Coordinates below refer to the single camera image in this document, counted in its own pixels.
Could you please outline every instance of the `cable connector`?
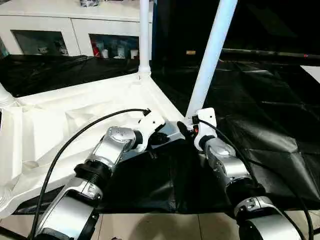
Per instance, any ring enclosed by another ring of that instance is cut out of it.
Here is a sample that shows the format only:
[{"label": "cable connector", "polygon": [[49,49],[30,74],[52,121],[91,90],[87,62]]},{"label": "cable connector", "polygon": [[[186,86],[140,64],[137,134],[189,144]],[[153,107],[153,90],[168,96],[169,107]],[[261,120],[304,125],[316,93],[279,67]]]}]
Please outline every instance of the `cable connector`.
[{"label": "cable connector", "polygon": [[147,108],[142,113],[143,113],[143,116],[147,116],[149,113],[151,113],[151,110]]},{"label": "cable connector", "polygon": [[193,123],[193,124],[199,124],[199,117],[198,117],[198,115],[192,116],[192,123]]}]

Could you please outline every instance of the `floor tile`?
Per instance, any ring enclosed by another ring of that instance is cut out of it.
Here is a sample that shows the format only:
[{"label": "floor tile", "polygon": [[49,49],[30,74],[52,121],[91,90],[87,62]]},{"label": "floor tile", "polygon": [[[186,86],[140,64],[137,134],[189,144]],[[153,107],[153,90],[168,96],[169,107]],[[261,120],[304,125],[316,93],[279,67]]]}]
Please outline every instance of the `floor tile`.
[{"label": "floor tile", "polygon": [[101,214],[98,222],[95,224],[95,230],[94,233],[91,237],[91,240],[98,240],[99,239],[99,234],[100,234],[100,230],[101,230],[101,223],[102,223],[102,219],[103,219],[103,215]]},{"label": "floor tile", "polygon": [[238,240],[238,225],[224,213],[199,214],[203,240]]},{"label": "floor tile", "polygon": [[104,215],[99,240],[201,240],[197,215]]},{"label": "floor tile", "polygon": [[0,226],[27,237],[31,231],[33,215],[11,215],[0,222]]},{"label": "floor tile", "polygon": [[[304,237],[308,239],[308,223],[307,223],[305,213],[303,211],[286,211],[286,213],[297,224],[297,226],[300,228],[301,232],[303,233]],[[312,220],[313,229],[320,228],[320,216],[312,212],[309,212],[309,214]]]}]

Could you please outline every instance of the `white bracket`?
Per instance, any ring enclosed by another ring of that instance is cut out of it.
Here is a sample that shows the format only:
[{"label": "white bracket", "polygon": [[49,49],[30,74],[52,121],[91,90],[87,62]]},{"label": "white bracket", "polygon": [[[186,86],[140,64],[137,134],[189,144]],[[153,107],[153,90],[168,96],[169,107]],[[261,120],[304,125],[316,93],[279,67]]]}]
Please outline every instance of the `white bracket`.
[{"label": "white bracket", "polygon": [[[200,109],[196,113],[197,113],[199,120],[206,121],[207,123],[209,123],[215,127],[217,126],[215,110],[212,107]],[[204,149],[202,149],[199,145],[200,140],[204,136],[212,136],[213,135],[213,136],[217,137],[217,133],[214,129],[212,129],[210,126],[206,125],[203,122],[199,122],[198,128],[199,128],[198,134],[196,135],[196,137],[194,139],[194,146],[199,151],[204,151]]]},{"label": "white bracket", "polygon": [[156,131],[158,127],[164,125],[166,122],[164,118],[156,111],[150,112],[147,116],[141,119],[135,130],[142,134],[142,144],[134,149],[137,153],[143,152],[148,146],[150,136]]}]

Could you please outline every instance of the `white metal frame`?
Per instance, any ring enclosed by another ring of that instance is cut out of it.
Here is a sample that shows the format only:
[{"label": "white metal frame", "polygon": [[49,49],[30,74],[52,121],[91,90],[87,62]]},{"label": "white metal frame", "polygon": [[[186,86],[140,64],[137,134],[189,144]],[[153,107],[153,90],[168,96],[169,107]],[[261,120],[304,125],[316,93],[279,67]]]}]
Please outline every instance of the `white metal frame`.
[{"label": "white metal frame", "polygon": [[61,32],[69,56],[80,51],[70,18],[40,16],[0,16],[0,38],[10,54],[23,54],[11,30]]}]

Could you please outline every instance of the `bottle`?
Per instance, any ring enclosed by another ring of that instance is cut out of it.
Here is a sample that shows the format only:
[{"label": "bottle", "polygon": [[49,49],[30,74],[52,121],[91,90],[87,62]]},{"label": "bottle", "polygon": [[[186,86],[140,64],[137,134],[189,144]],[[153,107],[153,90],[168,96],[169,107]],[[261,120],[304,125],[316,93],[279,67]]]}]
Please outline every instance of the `bottle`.
[{"label": "bottle", "polygon": [[92,42],[91,45],[92,45],[92,50],[93,50],[93,56],[95,56],[97,58],[101,58],[101,54],[99,52],[99,49],[97,48],[96,43]]}]

